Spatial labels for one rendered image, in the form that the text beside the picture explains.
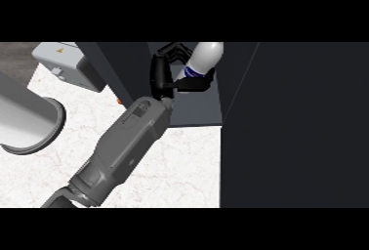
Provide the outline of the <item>white bottled water blue label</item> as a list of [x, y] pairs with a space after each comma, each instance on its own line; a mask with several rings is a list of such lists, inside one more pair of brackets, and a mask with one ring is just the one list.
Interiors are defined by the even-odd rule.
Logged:
[[180, 80], [184, 77], [203, 77], [218, 63], [221, 55], [221, 42], [199, 42], [175, 79]]

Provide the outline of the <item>pale grey boxy appliance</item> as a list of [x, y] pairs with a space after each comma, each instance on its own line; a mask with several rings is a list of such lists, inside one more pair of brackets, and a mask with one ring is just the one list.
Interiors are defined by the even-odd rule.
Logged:
[[31, 55], [60, 81], [97, 93], [103, 90], [106, 83], [75, 42], [41, 42]]

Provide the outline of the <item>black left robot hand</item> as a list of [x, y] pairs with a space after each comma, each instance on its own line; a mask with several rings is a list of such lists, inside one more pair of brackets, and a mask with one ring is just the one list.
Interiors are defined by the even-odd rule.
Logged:
[[171, 42], [156, 50], [152, 58], [150, 86], [152, 96], [156, 100], [174, 98], [172, 90], [178, 92], [205, 92], [211, 88], [215, 69], [211, 68], [205, 75], [194, 73], [178, 80], [171, 78], [169, 64], [175, 61], [186, 63], [193, 51], [180, 43]]

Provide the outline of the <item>grey cylinder with rim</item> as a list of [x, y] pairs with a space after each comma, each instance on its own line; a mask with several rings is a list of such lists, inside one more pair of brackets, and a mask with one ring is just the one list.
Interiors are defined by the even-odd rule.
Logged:
[[26, 155], [42, 150], [60, 134], [65, 106], [35, 94], [0, 71], [0, 146]]

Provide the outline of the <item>dark grey cabinet door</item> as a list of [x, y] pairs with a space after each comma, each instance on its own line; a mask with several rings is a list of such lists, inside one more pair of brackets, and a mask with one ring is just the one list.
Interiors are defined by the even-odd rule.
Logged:
[[221, 127], [224, 207], [369, 207], [369, 43], [262, 43]]

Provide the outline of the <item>dark grey cabinet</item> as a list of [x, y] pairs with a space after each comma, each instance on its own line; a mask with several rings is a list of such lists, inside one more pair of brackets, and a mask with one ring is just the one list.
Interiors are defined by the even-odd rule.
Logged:
[[[91, 66], [128, 107], [150, 92], [152, 55], [166, 42], [78, 42]], [[225, 42], [215, 79], [205, 92], [174, 94], [171, 127], [220, 126], [240, 88], [256, 42]]]

